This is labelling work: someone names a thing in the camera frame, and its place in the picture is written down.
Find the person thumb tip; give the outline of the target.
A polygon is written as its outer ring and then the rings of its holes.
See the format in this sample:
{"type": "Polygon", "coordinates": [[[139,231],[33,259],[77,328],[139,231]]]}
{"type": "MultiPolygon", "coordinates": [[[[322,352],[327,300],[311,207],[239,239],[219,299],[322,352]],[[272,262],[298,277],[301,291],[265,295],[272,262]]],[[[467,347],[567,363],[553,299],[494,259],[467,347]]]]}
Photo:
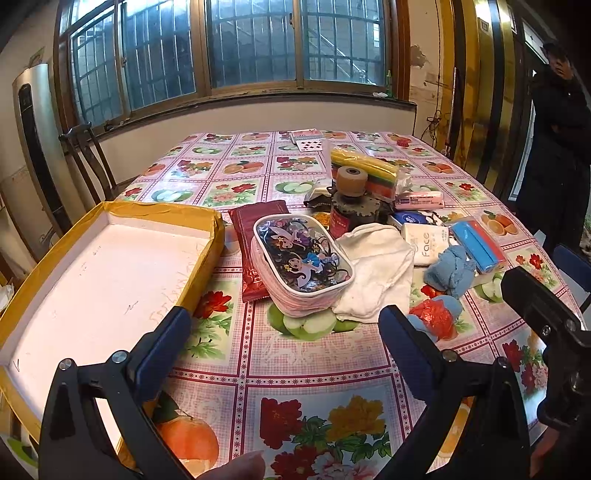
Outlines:
{"type": "Polygon", "coordinates": [[[263,452],[253,451],[204,472],[197,480],[262,480],[264,472],[266,462],[263,460],[263,452]]]}

